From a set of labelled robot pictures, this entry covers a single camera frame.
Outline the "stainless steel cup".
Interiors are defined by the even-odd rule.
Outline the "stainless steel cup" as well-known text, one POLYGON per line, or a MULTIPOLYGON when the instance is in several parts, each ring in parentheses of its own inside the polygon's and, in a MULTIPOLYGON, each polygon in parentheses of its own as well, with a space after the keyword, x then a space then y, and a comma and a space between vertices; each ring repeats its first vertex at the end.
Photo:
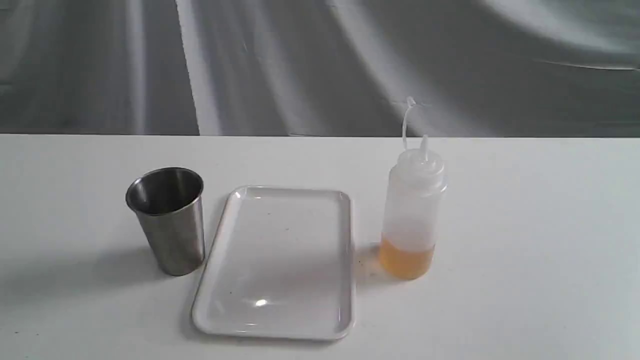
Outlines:
POLYGON ((203 191, 202 177, 183 167, 150 171, 126 189, 126 205, 167 275, 188 275, 205 260, 203 191))

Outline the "grey fabric backdrop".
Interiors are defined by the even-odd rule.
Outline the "grey fabric backdrop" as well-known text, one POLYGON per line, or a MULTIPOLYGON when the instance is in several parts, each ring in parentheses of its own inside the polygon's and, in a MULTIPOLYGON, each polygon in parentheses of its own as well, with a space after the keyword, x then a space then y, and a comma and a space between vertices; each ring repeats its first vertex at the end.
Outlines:
POLYGON ((639 136, 637 0, 3 0, 1 132, 639 136))

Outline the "white plastic tray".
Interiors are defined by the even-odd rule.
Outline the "white plastic tray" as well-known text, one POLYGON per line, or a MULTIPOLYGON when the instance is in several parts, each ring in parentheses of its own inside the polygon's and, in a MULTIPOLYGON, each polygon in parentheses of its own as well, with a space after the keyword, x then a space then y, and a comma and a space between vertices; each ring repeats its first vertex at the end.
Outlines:
POLYGON ((190 317, 210 336, 333 342, 355 323, 352 199, 242 186, 226 199, 190 317))

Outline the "plastic squeeze bottle with oil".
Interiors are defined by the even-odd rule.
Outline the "plastic squeeze bottle with oil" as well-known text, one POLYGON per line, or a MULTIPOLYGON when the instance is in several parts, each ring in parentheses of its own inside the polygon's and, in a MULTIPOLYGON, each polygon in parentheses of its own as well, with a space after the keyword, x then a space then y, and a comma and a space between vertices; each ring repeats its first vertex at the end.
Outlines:
POLYGON ((416 280, 432 264, 441 200, 448 188, 445 162, 430 150, 424 134, 418 147, 409 147, 409 117, 417 103, 406 99, 402 119, 403 151, 388 173, 378 260, 400 280, 416 280))

